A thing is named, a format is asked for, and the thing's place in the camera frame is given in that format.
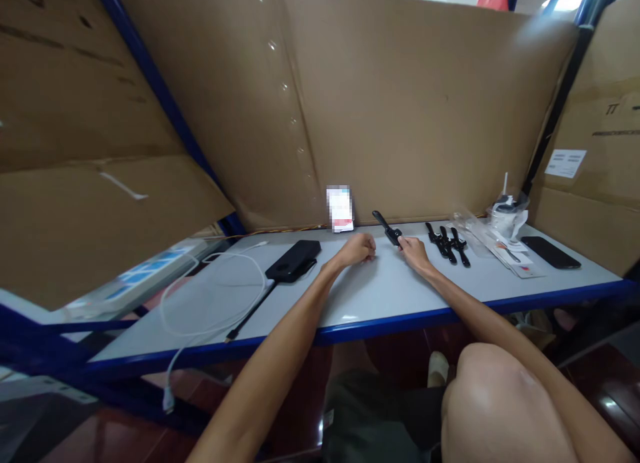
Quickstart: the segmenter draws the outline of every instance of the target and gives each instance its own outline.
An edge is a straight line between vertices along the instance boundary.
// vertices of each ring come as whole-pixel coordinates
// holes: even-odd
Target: forearm
[[[233,383],[188,462],[253,461],[305,360],[343,266],[330,260]]]
[[[544,386],[569,432],[581,462],[635,461],[598,412],[560,371],[513,325],[437,270],[421,274],[481,342],[500,346]]]

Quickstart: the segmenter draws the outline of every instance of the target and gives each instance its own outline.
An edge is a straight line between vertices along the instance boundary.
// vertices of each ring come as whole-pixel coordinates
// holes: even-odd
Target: phone screen
[[[560,248],[546,241],[541,236],[523,236],[522,243],[540,255],[554,268],[580,268],[578,260],[564,253]]]
[[[327,187],[327,208],[331,231],[340,233],[353,230],[353,205],[351,190],[347,185],[329,185]]]

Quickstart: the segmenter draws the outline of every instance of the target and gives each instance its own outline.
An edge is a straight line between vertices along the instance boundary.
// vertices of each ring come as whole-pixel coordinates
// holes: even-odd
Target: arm
[[[526,336],[436,270],[418,238],[400,238],[409,266],[433,286],[475,337],[506,350],[544,386],[581,462],[635,461],[594,407]]]
[[[333,282],[347,266],[374,256],[373,238],[359,233],[323,265],[242,369],[187,463],[254,460],[309,352]]]

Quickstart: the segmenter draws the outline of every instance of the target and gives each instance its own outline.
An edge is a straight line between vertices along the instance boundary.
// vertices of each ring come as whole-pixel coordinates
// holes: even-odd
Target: brown cardboard
[[[279,0],[122,0],[247,230],[325,222]]]
[[[0,171],[181,153],[100,2],[42,1],[0,0]]]
[[[576,29],[418,0],[285,0],[321,187],[361,224],[483,213],[521,185]]]
[[[54,310],[233,211],[99,0],[0,0],[0,54],[2,288]]]
[[[419,0],[123,0],[249,230],[483,212],[521,184],[576,37]]]
[[[532,192],[539,230],[624,275],[640,256],[640,0],[606,8]],[[545,174],[554,149],[586,150],[572,178]]]

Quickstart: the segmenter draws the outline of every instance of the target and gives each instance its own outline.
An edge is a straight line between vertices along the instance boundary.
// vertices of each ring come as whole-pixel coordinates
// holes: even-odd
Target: black shorts
[[[398,392],[384,378],[350,370],[327,386],[323,460],[438,462],[444,387]]]

